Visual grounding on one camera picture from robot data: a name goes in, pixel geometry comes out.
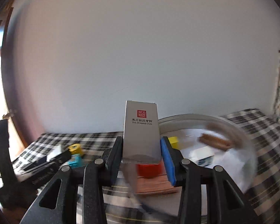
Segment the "round metal cookie tin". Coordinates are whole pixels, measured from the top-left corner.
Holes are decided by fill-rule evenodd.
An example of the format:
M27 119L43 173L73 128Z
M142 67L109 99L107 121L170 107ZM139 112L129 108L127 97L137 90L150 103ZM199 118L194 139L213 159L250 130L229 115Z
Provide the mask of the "round metal cookie tin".
M256 152L247 134L231 121L183 114L160 119L159 131L184 158L203 169L223 167L242 193L251 186L256 175ZM146 179L134 163L123 164L122 171L143 211L165 221L177 218L181 188L173 187L165 172Z

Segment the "brown wooden card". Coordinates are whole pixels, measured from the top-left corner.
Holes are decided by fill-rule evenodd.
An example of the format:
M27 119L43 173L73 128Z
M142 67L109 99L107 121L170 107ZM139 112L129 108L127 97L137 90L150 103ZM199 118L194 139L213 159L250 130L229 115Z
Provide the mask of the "brown wooden card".
M167 175L158 175L155 178L138 177L136 181L136 193L141 196L153 196L177 193L168 181Z

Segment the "white cardboard box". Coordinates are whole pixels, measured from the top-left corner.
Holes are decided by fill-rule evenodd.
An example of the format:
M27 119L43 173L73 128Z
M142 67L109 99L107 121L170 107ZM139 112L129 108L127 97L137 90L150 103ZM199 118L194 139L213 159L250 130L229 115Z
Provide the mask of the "white cardboard box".
M155 103L126 101L123 131L123 163L158 164L160 131Z

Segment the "yellow wooden cube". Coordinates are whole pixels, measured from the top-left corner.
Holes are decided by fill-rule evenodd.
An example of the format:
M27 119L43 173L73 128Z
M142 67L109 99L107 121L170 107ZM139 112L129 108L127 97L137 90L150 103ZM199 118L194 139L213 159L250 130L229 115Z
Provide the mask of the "yellow wooden cube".
M180 149L180 146L179 146L179 140L178 140L178 137L177 136L171 136L168 138L170 144L171 144L171 147L173 149Z

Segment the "yellow face toy brick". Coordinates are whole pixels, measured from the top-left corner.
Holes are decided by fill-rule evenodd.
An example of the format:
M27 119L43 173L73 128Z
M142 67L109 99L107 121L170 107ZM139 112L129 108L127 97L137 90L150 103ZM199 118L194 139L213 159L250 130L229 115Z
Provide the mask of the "yellow face toy brick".
M72 155L79 154L81 157L84 156L84 151L79 143L72 144L68 147L68 150Z

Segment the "white toy brick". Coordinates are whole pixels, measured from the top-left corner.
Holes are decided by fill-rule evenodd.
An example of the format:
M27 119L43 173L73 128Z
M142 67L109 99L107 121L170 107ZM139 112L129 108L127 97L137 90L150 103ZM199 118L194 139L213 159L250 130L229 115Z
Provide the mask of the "white toy brick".
M196 164L201 167L206 167L213 164L214 154L201 155L199 159L196 161Z

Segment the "red tape roll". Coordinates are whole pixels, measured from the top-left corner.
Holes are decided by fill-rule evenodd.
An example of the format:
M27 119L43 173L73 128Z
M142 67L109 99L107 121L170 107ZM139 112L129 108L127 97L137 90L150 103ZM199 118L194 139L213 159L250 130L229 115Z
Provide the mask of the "red tape roll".
M158 164L137 164L138 176L143 178L155 178L163 173L163 162Z

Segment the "brown wooden comb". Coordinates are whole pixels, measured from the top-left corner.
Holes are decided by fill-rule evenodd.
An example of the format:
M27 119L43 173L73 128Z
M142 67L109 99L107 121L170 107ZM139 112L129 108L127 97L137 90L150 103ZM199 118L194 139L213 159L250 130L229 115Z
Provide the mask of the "brown wooden comb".
M210 147L227 151L234 148L234 144L229 140L224 140L216 136L203 133L199 138L199 142L204 143Z

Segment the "teal bear toy brick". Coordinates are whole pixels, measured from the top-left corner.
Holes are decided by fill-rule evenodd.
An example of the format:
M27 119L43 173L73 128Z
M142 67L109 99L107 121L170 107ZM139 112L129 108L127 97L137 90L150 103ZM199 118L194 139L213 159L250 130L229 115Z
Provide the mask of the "teal bear toy brick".
M72 155L71 159L67 161L67 165L71 168L79 168L83 166L83 160L80 154Z

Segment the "black white plaid tablecloth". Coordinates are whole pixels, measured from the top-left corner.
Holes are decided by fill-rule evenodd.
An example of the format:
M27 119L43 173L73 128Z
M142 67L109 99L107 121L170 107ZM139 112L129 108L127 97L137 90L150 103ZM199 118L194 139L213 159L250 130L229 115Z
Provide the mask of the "black white plaid tablecloth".
M246 131L257 154L257 174L245 197L250 201L262 223L280 223L280 124L259 109L246 109L225 116ZM16 170L48 155L55 146L80 143L88 160L99 157L111 147L122 132L110 133L43 133L13 161ZM141 211L137 200L122 177L104 189L108 223L161 223L159 217Z

